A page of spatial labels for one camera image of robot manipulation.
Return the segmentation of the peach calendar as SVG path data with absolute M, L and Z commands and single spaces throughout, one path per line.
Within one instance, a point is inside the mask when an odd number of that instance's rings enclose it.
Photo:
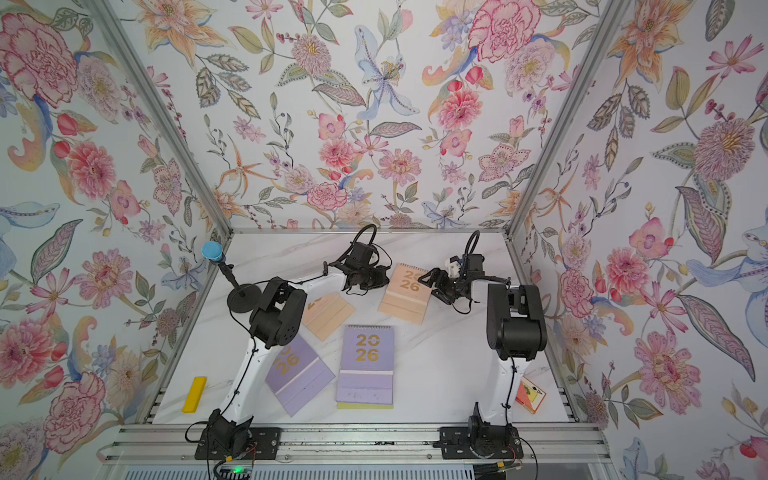
M 416 325 L 424 321 L 431 288 L 418 279 L 428 271 L 408 264 L 395 266 L 378 311 Z
M 305 308 L 302 324 L 319 340 L 325 341 L 354 313 L 352 304 L 339 293 L 332 293 Z

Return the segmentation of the purple calendar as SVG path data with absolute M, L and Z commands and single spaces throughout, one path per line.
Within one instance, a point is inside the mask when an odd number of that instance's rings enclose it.
M 349 407 L 392 407 L 394 367 L 395 332 L 391 326 L 345 326 L 336 390 L 337 404 Z
M 293 417 L 334 379 L 334 373 L 318 353 L 297 335 L 279 352 L 265 383 Z

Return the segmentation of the yellow-green calendar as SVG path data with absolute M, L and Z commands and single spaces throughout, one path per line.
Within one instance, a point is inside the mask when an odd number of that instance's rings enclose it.
M 392 404 L 371 404 L 371 403 L 352 403 L 352 402 L 337 402 L 338 409 L 347 410 L 391 410 L 394 408 Z

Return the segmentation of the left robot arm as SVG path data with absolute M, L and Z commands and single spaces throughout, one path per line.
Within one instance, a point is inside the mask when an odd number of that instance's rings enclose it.
M 195 458 L 220 464 L 240 459 L 264 447 L 251 428 L 255 416 L 255 395 L 264 384 L 279 349 L 298 335 L 308 296 L 332 279 L 344 280 L 342 291 L 358 288 L 363 292 L 382 288 L 389 282 L 389 264 L 381 263 L 381 252 L 374 241 L 354 239 L 335 260 L 325 262 L 319 274 L 301 280 L 274 276 L 268 280 L 240 283 L 227 262 L 221 244 L 213 241 L 202 247 L 202 255 L 219 268 L 232 285 L 227 309 L 233 320 L 247 315 L 238 325 L 247 332 L 248 343 L 236 381 L 221 405 L 205 422 Z

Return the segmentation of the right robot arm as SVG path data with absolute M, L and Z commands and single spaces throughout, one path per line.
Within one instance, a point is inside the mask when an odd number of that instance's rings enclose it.
M 451 306 L 460 298 L 471 304 L 476 282 L 487 284 L 486 340 L 496 359 L 465 427 L 442 427 L 434 447 L 445 460 L 521 460 L 523 440 L 513 425 L 512 403 L 525 369 L 545 350 L 548 336 L 538 288 L 514 285 L 509 279 L 487 275 L 485 257 L 477 253 L 454 256 L 445 269 L 434 268 L 418 282 Z

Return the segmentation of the blue microphone on stand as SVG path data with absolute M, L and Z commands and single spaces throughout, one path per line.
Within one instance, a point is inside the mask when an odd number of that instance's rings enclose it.
M 227 307 L 232 313 L 244 314 L 254 310 L 262 294 L 255 283 L 240 283 L 233 272 L 234 266 L 228 264 L 223 246 L 215 241 L 206 242 L 201 249 L 202 256 L 215 265 L 232 289 L 227 296 Z

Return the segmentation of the red orange small box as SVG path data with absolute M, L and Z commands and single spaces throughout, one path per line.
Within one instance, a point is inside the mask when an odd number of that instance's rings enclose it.
M 546 392 L 538 385 L 523 377 L 515 397 L 515 401 L 531 414 L 536 414 L 540 409 Z

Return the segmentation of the yellow marker block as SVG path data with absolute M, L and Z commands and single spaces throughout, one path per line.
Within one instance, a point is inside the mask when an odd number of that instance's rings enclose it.
M 205 376 L 197 376 L 192 380 L 191 386 L 182 406 L 182 412 L 184 414 L 192 414 L 198 410 L 206 385 L 207 378 Z

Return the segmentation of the aluminium mounting rail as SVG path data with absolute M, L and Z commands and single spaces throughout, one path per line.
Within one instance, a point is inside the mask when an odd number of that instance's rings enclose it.
M 365 463 L 435 464 L 442 454 L 434 446 L 439 424 L 277 424 L 279 438 L 268 440 L 276 458 L 268 465 Z M 527 459 L 543 464 L 611 462 L 607 440 L 586 423 L 519 423 Z M 97 450 L 104 465 L 204 465 L 194 458 L 201 428 L 172 424 L 138 424 L 117 429 L 114 439 Z

